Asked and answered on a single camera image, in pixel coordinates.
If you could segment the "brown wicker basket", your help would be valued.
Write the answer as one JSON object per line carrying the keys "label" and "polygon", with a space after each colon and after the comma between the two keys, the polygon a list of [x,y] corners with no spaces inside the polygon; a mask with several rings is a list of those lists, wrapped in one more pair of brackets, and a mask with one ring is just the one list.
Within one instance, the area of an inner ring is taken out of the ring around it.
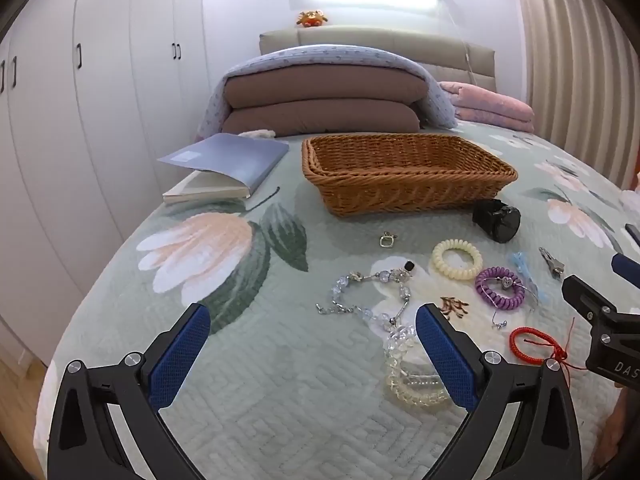
{"label": "brown wicker basket", "polygon": [[498,156],[440,133],[313,136],[302,170],[337,217],[465,208],[518,180]]}

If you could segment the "beige padded headboard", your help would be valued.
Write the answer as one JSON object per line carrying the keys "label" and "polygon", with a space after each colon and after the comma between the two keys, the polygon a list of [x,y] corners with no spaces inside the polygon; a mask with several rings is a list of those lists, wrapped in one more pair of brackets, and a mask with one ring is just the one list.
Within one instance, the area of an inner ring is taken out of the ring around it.
{"label": "beige padded headboard", "polygon": [[422,65],[437,81],[457,81],[496,92],[495,51],[426,32],[369,26],[279,29],[259,36],[267,54],[312,44],[347,44],[385,50]]}

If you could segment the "folded pink blanket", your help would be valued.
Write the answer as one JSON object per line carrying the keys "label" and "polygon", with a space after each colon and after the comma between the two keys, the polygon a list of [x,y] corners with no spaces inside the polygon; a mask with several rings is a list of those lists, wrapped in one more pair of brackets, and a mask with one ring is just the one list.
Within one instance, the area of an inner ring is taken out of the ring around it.
{"label": "folded pink blanket", "polygon": [[464,82],[441,81],[439,85],[449,96],[459,119],[525,133],[535,132],[533,109],[512,96]]}

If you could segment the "white wardrobe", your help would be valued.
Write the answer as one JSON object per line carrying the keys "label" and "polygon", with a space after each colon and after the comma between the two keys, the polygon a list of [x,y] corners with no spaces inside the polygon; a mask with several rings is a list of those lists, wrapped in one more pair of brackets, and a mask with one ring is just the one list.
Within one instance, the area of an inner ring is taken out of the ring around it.
{"label": "white wardrobe", "polygon": [[1,343],[50,362],[183,176],[209,96],[202,0],[28,0],[1,43]]}

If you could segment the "cream knitted cloth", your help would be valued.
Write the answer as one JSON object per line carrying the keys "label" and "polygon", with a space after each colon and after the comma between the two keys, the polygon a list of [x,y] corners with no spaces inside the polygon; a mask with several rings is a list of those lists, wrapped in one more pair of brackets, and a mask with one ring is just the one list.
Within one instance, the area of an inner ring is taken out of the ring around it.
{"label": "cream knitted cloth", "polygon": [[276,136],[276,133],[269,129],[257,129],[241,132],[240,136],[242,136],[242,138],[252,139],[273,139]]}

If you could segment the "brown leaf brooch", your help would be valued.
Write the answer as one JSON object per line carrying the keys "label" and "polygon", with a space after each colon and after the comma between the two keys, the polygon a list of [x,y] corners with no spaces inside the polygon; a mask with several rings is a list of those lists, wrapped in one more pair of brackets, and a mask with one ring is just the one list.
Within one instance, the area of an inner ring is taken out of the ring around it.
{"label": "brown leaf brooch", "polygon": [[442,296],[442,305],[439,307],[440,313],[447,319],[454,315],[457,318],[464,318],[469,313],[469,304],[454,296]]}

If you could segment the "black round jar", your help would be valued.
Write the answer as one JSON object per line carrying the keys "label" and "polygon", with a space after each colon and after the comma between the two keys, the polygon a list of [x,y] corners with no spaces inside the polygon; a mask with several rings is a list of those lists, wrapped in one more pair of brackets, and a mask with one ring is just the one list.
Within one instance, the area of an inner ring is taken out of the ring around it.
{"label": "black round jar", "polygon": [[494,242],[506,244],[518,232],[522,220],[518,208],[502,200],[479,200],[473,207],[472,221]]}

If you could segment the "floral green bedspread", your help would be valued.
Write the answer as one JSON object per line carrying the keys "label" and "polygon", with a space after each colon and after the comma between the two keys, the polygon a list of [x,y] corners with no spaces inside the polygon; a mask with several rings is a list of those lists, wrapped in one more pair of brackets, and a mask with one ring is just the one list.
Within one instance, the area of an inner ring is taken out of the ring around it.
{"label": "floral green bedspread", "polygon": [[[141,351],[203,301],[212,334],[163,419],[209,479],[419,479],[462,422],[450,402],[409,405],[386,379],[382,322],[454,296],[454,326],[510,354],[510,331],[538,328],[568,350],[570,392],[592,460],[616,390],[585,371],[589,326],[563,301],[539,247],[637,312],[639,293],[612,272],[637,257],[620,190],[551,143],[460,122],[456,133],[518,170],[501,198],[521,211],[513,240],[491,240],[466,211],[337,218],[304,177],[300,141],[248,202],[160,207],[116,252],[54,352],[34,445],[47,454],[66,365],[111,365]],[[397,236],[392,248],[378,239]],[[510,263],[524,252],[548,304]]]}

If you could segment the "silver keys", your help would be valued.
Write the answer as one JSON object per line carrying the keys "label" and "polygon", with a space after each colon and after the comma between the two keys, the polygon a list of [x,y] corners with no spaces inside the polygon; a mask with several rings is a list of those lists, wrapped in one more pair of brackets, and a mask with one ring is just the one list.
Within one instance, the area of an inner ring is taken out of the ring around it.
{"label": "silver keys", "polygon": [[554,278],[555,280],[560,280],[563,277],[565,271],[564,263],[562,263],[557,258],[554,258],[546,248],[539,247],[538,250],[541,254],[541,257],[544,259],[544,262],[548,266],[552,278]]}

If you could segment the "folded brown quilt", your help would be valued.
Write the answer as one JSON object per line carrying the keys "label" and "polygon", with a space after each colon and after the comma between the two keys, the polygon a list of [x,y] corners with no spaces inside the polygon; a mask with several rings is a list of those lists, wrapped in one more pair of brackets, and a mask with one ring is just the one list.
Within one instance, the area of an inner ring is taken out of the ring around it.
{"label": "folded brown quilt", "polygon": [[428,83],[397,68],[312,64],[234,76],[222,96],[230,106],[219,130],[306,133],[416,132]]}

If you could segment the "blue-grey notebook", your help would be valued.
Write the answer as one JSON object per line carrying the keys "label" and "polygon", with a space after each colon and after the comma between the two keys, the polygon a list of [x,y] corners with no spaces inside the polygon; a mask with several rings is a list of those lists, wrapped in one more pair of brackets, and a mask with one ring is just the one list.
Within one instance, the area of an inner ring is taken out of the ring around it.
{"label": "blue-grey notebook", "polygon": [[160,159],[189,169],[184,179],[163,194],[166,204],[190,200],[249,198],[288,152],[272,139],[217,133]]}

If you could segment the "orange plush toy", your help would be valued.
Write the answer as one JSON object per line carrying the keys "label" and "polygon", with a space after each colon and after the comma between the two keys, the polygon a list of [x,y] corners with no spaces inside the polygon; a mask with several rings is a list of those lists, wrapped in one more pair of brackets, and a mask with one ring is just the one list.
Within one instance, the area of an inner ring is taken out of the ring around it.
{"label": "orange plush toy", "polygon": [[298,14],[296,25],[303,28],[320,27],[328,21],[329,19],[322,11],[303,11]]}

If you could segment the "beige curtain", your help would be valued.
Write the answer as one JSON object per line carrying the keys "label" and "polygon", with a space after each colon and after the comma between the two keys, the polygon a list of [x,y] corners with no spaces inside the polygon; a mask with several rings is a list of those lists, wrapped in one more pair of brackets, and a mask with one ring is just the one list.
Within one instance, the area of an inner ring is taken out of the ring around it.
{"label": "beige curtain", "polygon": [[536,133],[621,188],[639,154],[639,58],[603,0],[520,0]]}

